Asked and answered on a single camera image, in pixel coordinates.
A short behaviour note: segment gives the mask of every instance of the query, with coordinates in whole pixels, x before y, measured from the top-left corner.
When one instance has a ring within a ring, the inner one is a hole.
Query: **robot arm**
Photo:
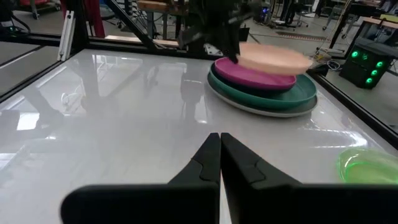
[[[239,29],[244,20],[261,10],[259,2],[242,3],[239,0],[190,0],[188,29],[178,37],[180,47],[204,39],[237,63]]]

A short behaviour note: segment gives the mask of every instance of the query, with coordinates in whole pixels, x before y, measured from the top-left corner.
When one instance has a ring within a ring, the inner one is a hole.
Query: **chair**
[[[298,0],[299,7],[297,7],[296,14],[298,15],[297,21],[297,26],[301,27],[302,24],[305,24],[305,27],[308,27],[309,24],[303,20],[301,20],[301,17],[305,17],[304,15],[311,13],[312,12],[312,4],[313,0]]]

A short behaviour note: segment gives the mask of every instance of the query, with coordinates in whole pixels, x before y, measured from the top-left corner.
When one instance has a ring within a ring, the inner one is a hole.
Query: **red object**
[[[35,0],[35,5],[45,4],[50,2],[49,0]],[[19,0],[20,6],[30,6],[30,0]]]
[[[63,17],[67,13],[66,1],[61,0],[61,8]],[[94,27],[95,36],[105,38],[104,25],[102,24],[102,18],[100,13],[100,1],[99,0],[84,0],[85,17],[89,24]]]

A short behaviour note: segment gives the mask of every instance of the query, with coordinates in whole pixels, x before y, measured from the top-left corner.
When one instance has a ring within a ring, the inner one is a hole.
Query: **white plate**
[[[221,89],[219,89],[216,85],[211,83],[211,79],[208,77],[208,84],[210,89],[213,91],[214,94],[216,94],[220,99],[223,101],[227,102],[228,104],[239,108],[241,110],[258,114],[258,115],[263,115],[263,116],[271,116],[271,117],[276,117],[276,118],[292,118],[296,116],[302,116],[308,113],[311,113],[317,107],[318,104],[318,97],[315,96],[312,100],[310,100],[308,103],[300,105],[295,108],[287,109],[287,110],[272,110],[272,109],[265,109],[265,108],[255,108],[253,106],[248,106],[248,105],[243,105],[241,103],[238,103],[237,101],[233,100],[230,98],[227,94],[225,94]]]

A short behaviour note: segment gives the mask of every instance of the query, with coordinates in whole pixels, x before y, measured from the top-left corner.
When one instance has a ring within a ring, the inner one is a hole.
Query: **table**
[[[354,14],[357,16],[373,16],[376,12],[377,9],[373,5],[351,3],[349,6],[347,6],[347,9],[345,10],[344,14],[341,16],[341,20],[337,26],[336,32],[333,35],[333,38],[331,39],[329,49],[332,49],[333,46],[335,45],[336,40],[339,34],[341,33],[349,14]]]
[[[181,17],[183,16],[184,10],[179,8],[177,4],[175,6],[170,6],[164,2],[157,1],[146,1],[140,0],[137,2],[138,8],[146,11],[147,13],[147,27],[152,27],[154,24],[154,12],[159,12],[163,14],[163,39],[167,39],[167,15],[177,16],[177,21],[175,25],[175,38],[178,37],[181,29]],[[152,29],[148,29],[149,37],[153,37]]]
[[[393,29],[398,29],[398,24],[394,23],[394,22],[389,22],[389,21],[381,21],[380,19],[376,19],[376,18],[372,18],[372,17],[364,17],[363,18],[363,22],[361,24],[361,26],[359,27],[357,33],[355,34],[353,40],[351,41],[346,53],[344,54],[344,56],[340,57],[340,56],[332,56],[333,59],[347,59],[349,53],[351,52],[352,48],[355,45],[355,40],[358,37],[364,37],[368,32],[369,29],[371,28],[371,26],[377,24],[379,25],[381,23],[382,26],[384,27],[390,27]]]
[[[348,148],[398,156],[319,85],[308,116],[233,108],[206,83],[211,63],[83,50],[2,102],[17,120],[0,126],[0,223],[58,224],[64,196],[88,184],[167,183],[212,132],[305,183],[340,182],[336,160]],[[220,212],[230,223],[222,187]]]
[[[138,37],[123,37],[123,36],[117,36],[117,35],[107,35],[105,37],[105,39],[123,40],[123,41],[130,41],[130,42],[134,42],[134,43],[141,43],[141,40],[139,40]],[[154,42],[157,44],[162,44],[167,47],[178,47],[177,41],[154,39]]]

